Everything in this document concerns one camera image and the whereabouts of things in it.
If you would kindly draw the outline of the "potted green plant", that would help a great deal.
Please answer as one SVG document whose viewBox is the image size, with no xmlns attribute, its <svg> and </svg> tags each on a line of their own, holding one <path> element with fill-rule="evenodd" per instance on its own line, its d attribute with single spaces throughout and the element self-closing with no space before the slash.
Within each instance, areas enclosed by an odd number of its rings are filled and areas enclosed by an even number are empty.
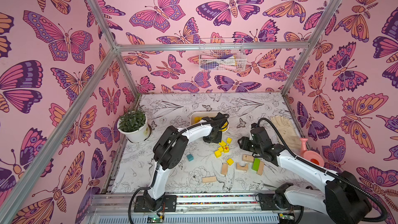
<svg viewBox="0 0 398 224">
<path fill-rule="evenodd" d="M 122 115 L 118 120 L 117 128 L 130 143 L 142 143 L 151 135 L 147 116 L 140 109 Z"/>
</svg>

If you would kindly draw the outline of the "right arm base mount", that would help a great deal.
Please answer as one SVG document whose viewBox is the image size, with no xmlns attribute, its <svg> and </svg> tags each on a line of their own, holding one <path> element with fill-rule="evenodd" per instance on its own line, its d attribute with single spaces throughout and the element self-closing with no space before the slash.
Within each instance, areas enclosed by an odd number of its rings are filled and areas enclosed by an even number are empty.
<svg viewBox="0 0 398 224">
<path fill-rule="evenodd" d="M 298 205 L 290 204 L 285 197 L 280 194 L 256 194 L 256 201 L 260 204 L 262 211 L 295 211 L 300 210 Z"/>
</svg>

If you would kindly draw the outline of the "pink watering can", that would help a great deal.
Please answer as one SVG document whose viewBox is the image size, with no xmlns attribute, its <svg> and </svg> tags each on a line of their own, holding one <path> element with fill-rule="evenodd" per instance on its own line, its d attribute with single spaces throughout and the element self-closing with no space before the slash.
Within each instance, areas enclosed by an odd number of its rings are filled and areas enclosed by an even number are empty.
<svg viewBox="0 0 398 224">
<path fill-rule="evenodd" d="M 312 162 L 312 163 L 314 163 L 314 164 L 316 164 L 318 166 L 323 167 L 324 166 L 324 160 L 321 157 L 321 155 L 318 154 L 315 151 L 307 149 L 306 144 L 307 144 L 308 139 L 300 138 L 300 141 L 301 141 L 300 156 L 302 158 L 304 158 L 305 160 L 307 160 L 307 161 L 310 161 L 310 162 Z"/>
</svg>

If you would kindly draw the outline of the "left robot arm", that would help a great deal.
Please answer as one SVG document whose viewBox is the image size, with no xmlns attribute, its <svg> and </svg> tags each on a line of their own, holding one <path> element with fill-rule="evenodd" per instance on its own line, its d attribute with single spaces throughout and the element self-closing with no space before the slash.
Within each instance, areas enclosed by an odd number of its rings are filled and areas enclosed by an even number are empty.
<svg viewBox="0 0 398 224">
<path fill-rule="evenodd" d="M 134 223 L 132 207 L 135 198 L 143 191 L 145 207 L 150 211 L 158 211 L 163 207 L 165 186 L 169 179 L 171 169 L 177 166 L 189 143 L 203 139 L 206 143 L 220 143 L 222 130 L 228 123 L 230 115 L 218 112 L 214 117 L 204 117 L 198 123 L 185 128 L 176 128 L 170 125 L 163 132 L 153 148 L 156 166 L 147 187 L 138 188 L 130 199 L 127 216 L 129 223 Z"/>
</svg>

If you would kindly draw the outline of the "teal block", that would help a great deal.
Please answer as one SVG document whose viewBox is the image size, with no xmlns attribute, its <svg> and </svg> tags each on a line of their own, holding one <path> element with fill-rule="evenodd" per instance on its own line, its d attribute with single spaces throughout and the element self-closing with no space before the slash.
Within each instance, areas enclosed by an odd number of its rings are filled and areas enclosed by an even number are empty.
<svg viewBox="0 0 398 224">
<path fill-rule="evenodd" d="M 188 161 L 193 161 L 194 160 L 194 156 L 192 154 L 188 154 L 187 155 L 187 159 L 188 159 Z"/>
</svg>

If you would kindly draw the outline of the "green rectangular block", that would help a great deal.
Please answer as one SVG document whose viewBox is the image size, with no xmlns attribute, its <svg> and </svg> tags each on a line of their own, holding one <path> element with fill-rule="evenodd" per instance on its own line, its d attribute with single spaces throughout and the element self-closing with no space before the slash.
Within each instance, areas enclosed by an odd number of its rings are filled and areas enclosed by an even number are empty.
<svg viewBox="0 0 398 224">
<path fill-rule="evenodd" d="M 260 167 L 260 162 L 261 160 L 258 158 L 254 158 L 253 164 L 252 164 L 252 170 L 258 172 L 258 169 Z"/>
</svg>

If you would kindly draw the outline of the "white plastic bin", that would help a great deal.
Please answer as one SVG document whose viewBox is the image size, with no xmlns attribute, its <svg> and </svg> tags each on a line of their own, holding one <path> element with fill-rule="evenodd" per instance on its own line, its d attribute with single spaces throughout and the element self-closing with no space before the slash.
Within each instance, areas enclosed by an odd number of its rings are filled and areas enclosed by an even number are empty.
<svg viewBox="0 0 398 224">
<path fill-rule="evenodd" d="M 190 117 L 190 124 L 196 124 L 198 122 L 200 122 L 203 118 L 205 117 L 216 117 L 218 114 L 218 112 L 195 112 L 191 115 Z"/>
</svg>

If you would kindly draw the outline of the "long natural wood block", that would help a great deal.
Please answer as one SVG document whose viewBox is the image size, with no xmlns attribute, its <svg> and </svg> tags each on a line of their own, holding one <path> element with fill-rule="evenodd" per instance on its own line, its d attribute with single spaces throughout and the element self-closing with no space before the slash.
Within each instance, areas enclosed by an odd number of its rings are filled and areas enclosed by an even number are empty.
<svg viewBox="0 0 398 224">
<path fill-rule="evenodd" d="M 214 183 L 217 181 L 217 178 L 215 176 L 209 176 L 209 177 L 203 177 L 202 178 L 202 183 L 207 184 L 207 183 Z"/>
</svg>

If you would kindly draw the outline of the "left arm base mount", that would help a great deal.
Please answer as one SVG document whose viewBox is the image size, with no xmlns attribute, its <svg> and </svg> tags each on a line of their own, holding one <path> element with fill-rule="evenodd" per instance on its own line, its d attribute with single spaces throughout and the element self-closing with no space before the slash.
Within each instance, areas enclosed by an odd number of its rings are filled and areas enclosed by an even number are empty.
<svg viewBox="0 0 398 224">
<path fill-rule="evenodd" d="M 149 212 L 175 212 L 177 207 L 176 195 L 164 195 L 161 198 L 154 200 L 149 196 L 138 196 L 134 206 L 135 213 L 149 213 Z"/>
</svg>

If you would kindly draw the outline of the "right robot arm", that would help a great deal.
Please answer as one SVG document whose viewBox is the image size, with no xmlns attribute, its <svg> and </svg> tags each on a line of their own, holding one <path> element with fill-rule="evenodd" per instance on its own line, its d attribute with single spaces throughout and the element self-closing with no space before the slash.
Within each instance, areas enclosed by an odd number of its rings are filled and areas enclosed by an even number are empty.
<svg viewBox="0 0 398 224">
<path fill-rule="evenodd" d="M 237 142 L 254 158 L 291 171 L 316 187 L 311 190 L 288 183 L 280 186 L 275 191 L 278 208 L 286 204 L 310 208 L 328 215 L 336 224 L 379 223 L 387 219 L 387 209 L 360 187 L 353 174 L 338 173 L 299 156 L 271 120 L 260 118 L 251 125 L 250 136 Z"/>
</svg>

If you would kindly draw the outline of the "beige work glove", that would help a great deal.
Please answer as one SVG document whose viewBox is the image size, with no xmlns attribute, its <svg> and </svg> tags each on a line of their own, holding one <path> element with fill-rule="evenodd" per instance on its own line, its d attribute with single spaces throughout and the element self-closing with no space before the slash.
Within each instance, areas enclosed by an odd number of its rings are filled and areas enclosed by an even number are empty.
<svg viewBox="0 0 398 224">
<path fill-rule="evenodd" d="M 276 129 L 281 134 L 282 138 L 285 140 L 288 147 L 294 152 L 300 151 L 301 141 L 298 136 L 292 122 L 282 116 L 271 117 L 271 122 L 274 124 Z"/>
</svg>

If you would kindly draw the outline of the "natural wood block upright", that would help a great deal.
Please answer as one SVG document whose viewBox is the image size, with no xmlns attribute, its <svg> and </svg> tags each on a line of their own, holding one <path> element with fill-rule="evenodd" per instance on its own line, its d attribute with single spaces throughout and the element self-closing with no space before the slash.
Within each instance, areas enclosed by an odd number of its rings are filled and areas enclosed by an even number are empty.
<svg viewBox="0 0 398 224">
<path fill-rule="evenodd" d="M 223 163 L 221 167 L 221 175 L 226 176 L 228 173 L 229 165 L 227 163 Z"/>
</svg>

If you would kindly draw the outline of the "yellow cube red cross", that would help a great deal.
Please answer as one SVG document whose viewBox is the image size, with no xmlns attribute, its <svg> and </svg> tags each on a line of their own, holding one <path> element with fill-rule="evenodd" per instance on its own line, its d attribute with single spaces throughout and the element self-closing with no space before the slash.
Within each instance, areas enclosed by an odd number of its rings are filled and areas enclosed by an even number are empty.
<svg viewBox="0 0 398 224">
<path fill-rule="evenodd" d="M 228 153 L 230 151 L 229 146 L 224 146 L 223 147 L 223 152 Z"/>
</svg>

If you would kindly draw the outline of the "natural wood arch block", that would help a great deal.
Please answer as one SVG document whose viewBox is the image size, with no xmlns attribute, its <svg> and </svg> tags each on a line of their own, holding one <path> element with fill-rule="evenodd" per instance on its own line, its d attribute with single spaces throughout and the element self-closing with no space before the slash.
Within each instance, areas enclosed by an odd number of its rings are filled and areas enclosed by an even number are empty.
<svg viewBox="0 0 398 224">
<path fill-rule="evenodd" d="M 246 163 L 246 164 L 237 163 L 237 164 L 236 164 L 236 169 L 237 169 L 238 171 L 247 172 L 248 169 L 249 169 L 249 166 L 248 166 L 247 163 Z"/>
</svg>

